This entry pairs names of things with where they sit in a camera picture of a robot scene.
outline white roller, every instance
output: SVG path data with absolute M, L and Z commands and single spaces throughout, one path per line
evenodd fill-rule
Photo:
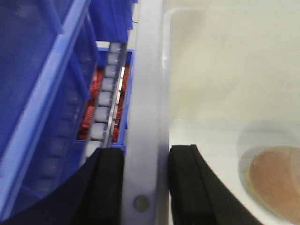
M 105 132 L 105 123 L 94 123 L 90 129 L 90 136 L 92 139 L 103 140 Z
M 105 77 L 116 78 L 117 76 L 117 67 L 114 65 L 107 65 L 105 67 Z
M 110 65 L 117 65 L 119 63 L 119 54 L 109 53 L 107 63 Z
M 95 110 L 95 120 L 97 122 L 107 122 L 108 114 L 109 114 L 108 107 L 97 107 Z
M 113 92 L 114 87 L 114 79 L 112 78 L 104 78 L 102 80 L 102 90 Z
M 112 42 L 110 45 L 110 52 L 111 53 L 119 53 L 121 52 L 121 43 L 119 42 Z
M 98 104 L 100 106 L 110 107 L 111 106 L 112 97 L 113 97 L 112 93 L 106 92 L 106 91 L 102 91 L 99 94 Z
M 102 142 L 99 141 L 89 141 L 85 148 L 85 156 L 90 157 L 96 148 L 101 147 Z

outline white surface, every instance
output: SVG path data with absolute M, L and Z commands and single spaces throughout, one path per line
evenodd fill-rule
M 217 176 L 263 224 L 290 224 L 253 199 L 246 172 L 253 156 L 267 147 L 300 146 L 300 5 L 202 3 L 207 7 L 177 8 L 165 17 L 170 145 L 197 144 Z
M 141 0 L 128 118 L 121 224 L 167 224 L 168 82 L 161 73 L 162 0 Z M 140 213 L 134 199 L 145 195 Z
M 101 146 L 100 141 L 89 141 L 85 147 L 85 156 L 90 157 L 96 148 L 99 148 Z
M 173 120 L 170 145 L 196 144 L 229 190 L 265 225 L 289 225 L 261 206 L 249 191 L 246 174 L 258 152 L 273 146 L 300 146 L 300 124 Z

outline blue storage bin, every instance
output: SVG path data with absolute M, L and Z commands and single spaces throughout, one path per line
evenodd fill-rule
M 95 38 L 87 32 L 89 29 L 87 17 L 22 181 L 12 215 L 44 198 L 67 178 L 72 144 L 89 98 L 88 87 L 99 57 L 95 54 Z
M 127 89 L 126 89 L 126 93 L 125 93 L 122 118 L 121 118 L 121 121 L 120 121 L 119 136 L 118 136 L 118 141 L 117 142 L 111 143 L 112 147 L 116 147 L 116 148 L 120 147 L 120 148 L 122 148 L 122 150 L 124 152 L 126 150 L 124 140 L 125 140 L 126 130 L 128 128 L 127 127 L 127 118 L 128 118 L 128 111 L 129 111 L 132 80 L 133 80 L 134 50 L 128 50 L 127 58 L 126 58 L 126 64 L 130 65 L 130 67 L 129 67 L 129 77 L 128 77 Z
M 128 41 L 128 30 L 133 27 L 132 4 L 132 0 L 92 0 L 90 16 L 98 41 Z
M 100 60 L 89 4 L 0 2 L 0 221 L 66 177 Z

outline metal frame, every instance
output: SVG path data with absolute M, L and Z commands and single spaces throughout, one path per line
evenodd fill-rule
M 162 73 L 163 0 L 141 1 L 128 117 L 122 225 L 166 225 L 169 81 Z

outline food item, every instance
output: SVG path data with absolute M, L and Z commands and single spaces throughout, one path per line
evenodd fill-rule
M 300 225 L 300 149 L 277 146 L 253 159 L 248 178 L 259 199 L 282 218 Z
M 117 142 L 118 137 L 119 137 L 120 121 L 122 119 L 122 112 L 123 112 L 123 108 L 124 108 L 124 100 L 125 100 L 128 79 L 129 79 L 129 65 L 126 65 L 125 71 L 124 71 L 122 88 L 121 88 L 121 95 L 120 95 L 119 104 L 118 104 L 117 115 L 116 115 L 116 119 L 115 119 L 115 123 L 114 123 L 113 133 L 112 133 L 112 142 L 113 143 Z
M 95 102 L 96 98 L 99 94 L 99 88 L 103 77 L 103 69 L 98 67 L 97 70 L 94 73 L 92 84 L 90 86 L 90 99 L 87 100 L 86 107 L 85 107 L 85 113 L 83 115 L 79 133 L 77 135 L 77 139 L 79 140 L 86 140 L 90 124 L 92 122 L 93 113 L 95 111 Z

